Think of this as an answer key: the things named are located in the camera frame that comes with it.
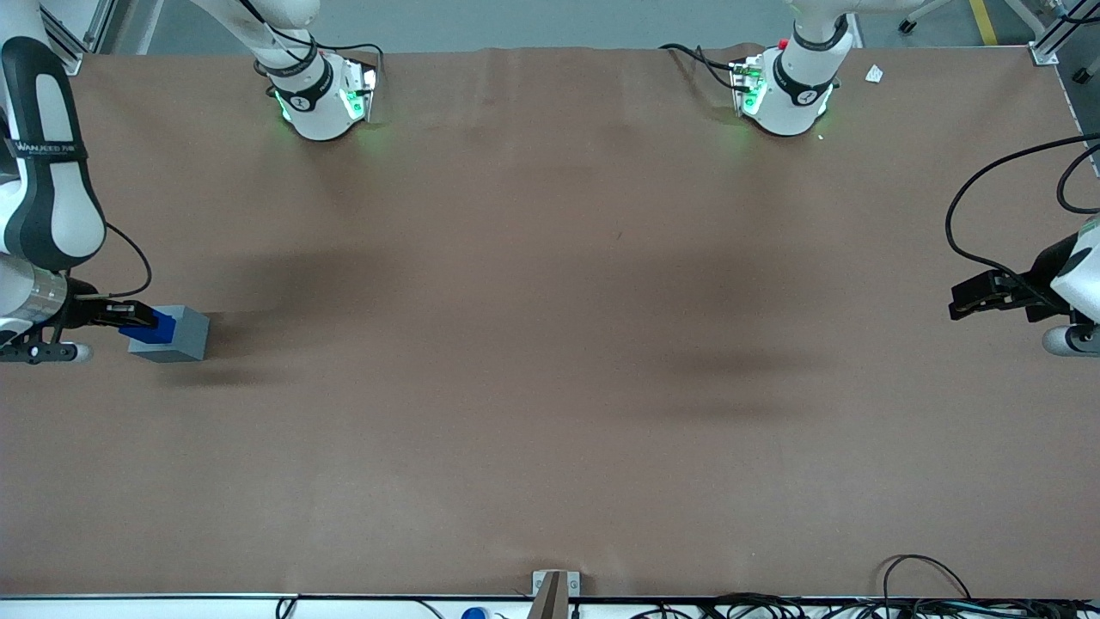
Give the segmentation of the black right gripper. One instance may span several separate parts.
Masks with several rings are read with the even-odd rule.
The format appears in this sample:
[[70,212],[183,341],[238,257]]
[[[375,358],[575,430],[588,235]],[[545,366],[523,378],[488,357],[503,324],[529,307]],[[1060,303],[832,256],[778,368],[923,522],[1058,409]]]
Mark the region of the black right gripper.
[[140,302],[132,299],[111,299],[99,292],[94,285],[82,279],[66,279],[65,302],[61,309],[61,329],[116,328],[156,332],[161,327],[157,312],[138,312]]

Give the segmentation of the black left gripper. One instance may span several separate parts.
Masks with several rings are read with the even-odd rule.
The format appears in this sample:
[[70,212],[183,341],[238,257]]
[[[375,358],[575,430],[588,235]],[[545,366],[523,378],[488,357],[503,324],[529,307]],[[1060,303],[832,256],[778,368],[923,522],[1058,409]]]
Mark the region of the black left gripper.
[[1060,242],[1050,244],[1040,252],[1033,261],[1030,270],[1023,274],[1037,292],[1046,301],[1030,297],[1028,289],[1020,285],[1018,278],[1011,277],[1007,270],[991,269],[975,275],[959,285],[952,286],[952,302],[948,303],[948,316],[952,321],[983,312],[1009,312],[1024,310],[1028,322],[1041,322],[1056,316],[1070,316],[1070,305],[1054,292],[1052,281],[1060,273],[1062,267],[1070,258],[1077,235],[1065,236]]

